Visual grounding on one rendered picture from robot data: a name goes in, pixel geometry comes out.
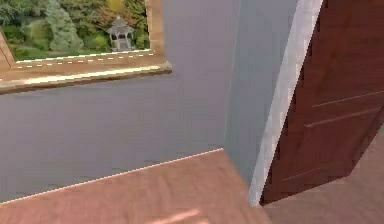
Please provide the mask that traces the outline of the wooden framed window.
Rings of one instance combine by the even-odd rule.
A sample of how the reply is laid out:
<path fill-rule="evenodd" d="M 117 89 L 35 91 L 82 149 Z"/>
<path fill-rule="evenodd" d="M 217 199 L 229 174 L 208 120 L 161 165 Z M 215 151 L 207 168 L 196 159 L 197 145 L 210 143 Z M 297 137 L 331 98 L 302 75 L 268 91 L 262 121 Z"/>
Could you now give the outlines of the wooden framed window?
<path fill-rule="evenodd" d="M 0 95 L 170 71 L 161 0 L 0 0 Z"/>

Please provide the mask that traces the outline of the dark brown room door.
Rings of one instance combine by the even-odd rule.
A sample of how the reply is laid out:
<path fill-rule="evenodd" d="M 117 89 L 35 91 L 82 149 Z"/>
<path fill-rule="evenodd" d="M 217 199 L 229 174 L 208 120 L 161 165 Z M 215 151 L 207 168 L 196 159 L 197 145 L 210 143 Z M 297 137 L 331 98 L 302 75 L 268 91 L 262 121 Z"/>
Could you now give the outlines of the dark brown room door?
<path fill-rule="evenodd" d="M 384 125 L 384 0 L 324 0 L 263 205 L 347 177 Z"/>

